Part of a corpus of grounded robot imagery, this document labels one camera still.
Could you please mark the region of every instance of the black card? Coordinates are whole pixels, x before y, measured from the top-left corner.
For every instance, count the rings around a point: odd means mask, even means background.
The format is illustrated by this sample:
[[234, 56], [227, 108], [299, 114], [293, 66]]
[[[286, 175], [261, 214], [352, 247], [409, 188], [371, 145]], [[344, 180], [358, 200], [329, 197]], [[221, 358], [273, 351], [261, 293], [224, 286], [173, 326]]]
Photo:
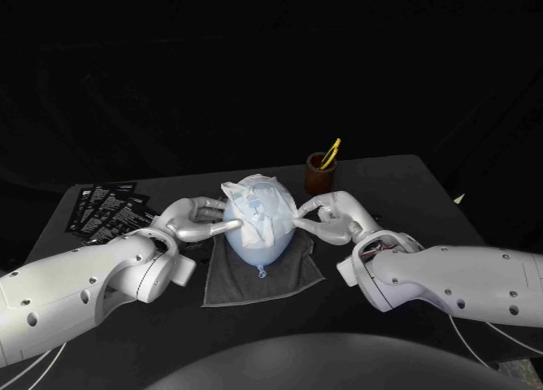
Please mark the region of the black card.
[[93, 187], [81, 188], [80, 192], [77, 193], [77, 200], [75, 200], [74, 208], [71, 209], [68, 223], [65, 224], [65, 229], [64, 229], [65, 232], [74, 232], [77, 230], [77, 224], [78, 224], [80, 219], [81, 219], [81, 213], [84, 211], [84, 206], [85, 206], [91, 191], [93, 191]]
[[109, 194], [109, 191], [116, 191], [119, 193], [130, 193], [133, 191], [135, 186], [136, 183], [119, 183], [119, 184], [106, 183], [106, 184], [96, 184], [93, 186], [93, 191], [87, 199], [85, 206], [83, 208], [77, 230], [81, 227], [81, 224], [84, 223], [85, 219], [90, 217], [91, 212], [103, 203], [103, 198]]
[[100, 206], [91, 212], [90, 217], [83, 221], [78, 233], [83, 236], [91, 235], [103, 222], [106, 222], [116, 212], [124, 206], [127, 200], [136, 201], [140, 205], [146, 204], [149, 197], [135, 193], [126, 194], [119, 191], [109, 191], [103, 198]]
[[129, 200], [114, 213], [113, 218], [103, 223], [90, 235], [88, 240], [83, 241], [83, 243], [85, 245], [107, 244], [122, 234], [148, 227], [156, 215], [148, 207], [143, 207], [136, 201]]

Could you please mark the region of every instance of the dark gray cloth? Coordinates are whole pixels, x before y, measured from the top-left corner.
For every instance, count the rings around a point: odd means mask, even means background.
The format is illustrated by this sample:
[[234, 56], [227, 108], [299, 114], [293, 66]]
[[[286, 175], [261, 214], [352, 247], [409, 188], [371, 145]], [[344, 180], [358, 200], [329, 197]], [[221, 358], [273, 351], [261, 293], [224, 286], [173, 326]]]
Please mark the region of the dark gray cloth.
[[277, 260], [264, 266], [266, 277], [235, 254], [223, 234], [214, 237], [202, 307], [246, 305], [285, 298], [323, 280], [312, 258], [313, 242], [296, 228]]

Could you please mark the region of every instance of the white cable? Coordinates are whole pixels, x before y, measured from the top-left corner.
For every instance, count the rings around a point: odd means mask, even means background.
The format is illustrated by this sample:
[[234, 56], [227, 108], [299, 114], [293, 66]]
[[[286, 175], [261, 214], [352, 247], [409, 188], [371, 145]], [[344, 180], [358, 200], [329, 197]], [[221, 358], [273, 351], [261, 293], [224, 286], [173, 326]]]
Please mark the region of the white cable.
[[479, 363], [486, 366], [489, 368], [489, 366], [484, 363], [484, 360], [478, 357], [478, 355], [473, 353], [473, 351], [471, 350], [471, 347], [468, 346], [466, 342], [465, 342], [465, 339], [462, 338], [460, 336], [460, 332], [455, 326], [455, 322], [452, 321], [452, 316], [449, 315], [449, 319], [450, 319], [450, 324], [452, 324], [452, 327], [455, 328], [455, 332], [456, 332], [456, 336], [458, 338], [460, 339], [462, 341], [462, 344], [465, 345], [466, 349], [471, 351], [471, 354], [472, 356], [476, 358], [476, 360], [479, 361]]
[[34, 368], [35, 364], [45, 358], [45, 355], [49, 352], [51, 351], [45, 351], [39, 355], [39, 358], [31, 363], [31, 366], [0, 387], [0, 390], [3, 390], [21, 378], [21, 376]]
[[54, 362], [57, 361], [57, 357], [58, 357], [60, 353], [62, 352], [64, 346], [65, 346], [65, 343], [62, 343], [62, 346], [60, 347], [60, 350], [58, 350], [58, 352], [57, 352], [57, 356], [54, 357], [54, 359], [52, 359], [52, 361], [51, 361], [51, 364], [49, 364], [48, 367], [45, 368], [45, 372], [39, 375], [39, 378], [34, 381], [32, 386], [31, 386], [26, 390], [31, 390], [31, 389], [36, 386], [36, 383], [39, 382], [39, 380], [41, 380], [42, 377], [45, 376], [45, 373], [48, 372], [49, 368], [52, 367], [52, 364], [54, 364]]
[[504, 337], [507, 337], [514, 343], [517, 343], [521, 347], [525, 347], [530, 351], [535, 352], [537, 354], [543, 355], [543, 351], [538, 351], [533, 347], [530, 347], [527, 344], [523, 344], [518, 340], [515, 340], [504, 331], [501, 331], [491, 323], [485, 323]]

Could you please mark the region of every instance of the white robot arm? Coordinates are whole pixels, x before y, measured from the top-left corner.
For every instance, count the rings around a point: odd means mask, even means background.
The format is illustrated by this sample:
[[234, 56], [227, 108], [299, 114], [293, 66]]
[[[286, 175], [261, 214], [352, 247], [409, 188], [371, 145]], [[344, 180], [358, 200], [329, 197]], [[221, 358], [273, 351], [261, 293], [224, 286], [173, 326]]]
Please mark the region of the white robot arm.
[[322, 222], [299, 218], [295, 225], [336, 245], [352, 238], [351, 256], [336, 267], [378, 310], [420, 299], [456, 317], [543, 327], [541, 255], [484, 247], [423, 249], [410, 236], [380, 229], [348, 193], [310, 199], [299, 217], [318, 206]]
[[114, 308], [152, 302], [172, 281], [188, 282], [195, 262], [178, 253], [178, 237], [194, 242], [240, 226], [221, 218], [224, 203], [179, 199], [142, 228], [106, 245], [84, 246], [31, 262], [0, 278], [0, 367], [61, 345], [96, 327]]

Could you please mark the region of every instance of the black table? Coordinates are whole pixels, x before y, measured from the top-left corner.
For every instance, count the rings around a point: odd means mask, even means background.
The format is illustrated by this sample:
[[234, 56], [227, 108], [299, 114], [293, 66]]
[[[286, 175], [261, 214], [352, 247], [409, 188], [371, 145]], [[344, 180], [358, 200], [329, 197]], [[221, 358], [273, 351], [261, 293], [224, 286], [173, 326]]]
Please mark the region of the black table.
[[[303, 169], [303, 165], [296, 165], [139, 180], [135, 192], [152, 197], [148, 205], [160, 212], [181, 197], [221, 196], [220, 183], [237, 182], [260, 173], [276, 176], [299, 206], [309, 199], [302, 190]], [[67, 190], [28, 262], [80, 246], [77, 238], [62, 231], [77, 190], [87, 186], [75, 185]], [[367, 211], [380, 215], [383, 228], [406, 232], [426, 247], [484, 244], [416, 156], [339, 161], [332, 190], [345, 190]], [[273, 336], [309, 332], [391, 336], [471, 358], [446, 314], [427, 303], [411, 301], [380, 313], [368, 305], [358, 288], [347, 287], [335, 263], [351, 253], [352, 244], [332, 246], [315, 237], [313, 241], [312, 258], [326, 280], [285, 299], [201, 308], [208, 266], [197, 264], [185, 288], [169, 284], [150, 304], [136, 301], [119, 307], [101, 325], [67, 343], [41, 387], [70, 390], [143, 388], [175, 369], [223, 349]], [[463, 323], [473, 322], [458, 320], [458, 324]], [[465, 327], [472, 326], [479, 330], [482, 325], [473, 323]], [[494, 343], [502, 343], [498, 335], [491, 337]], [[497, 348], [488, 338], [476, 347], [486, 360], [502, 360], [512, 353], [512, 349]], [[25, 384], [39, 376], [57, 350], [19, 379], [21, 388], [26, 388]], [[0, 384], [32, 360], [0, 369]]]

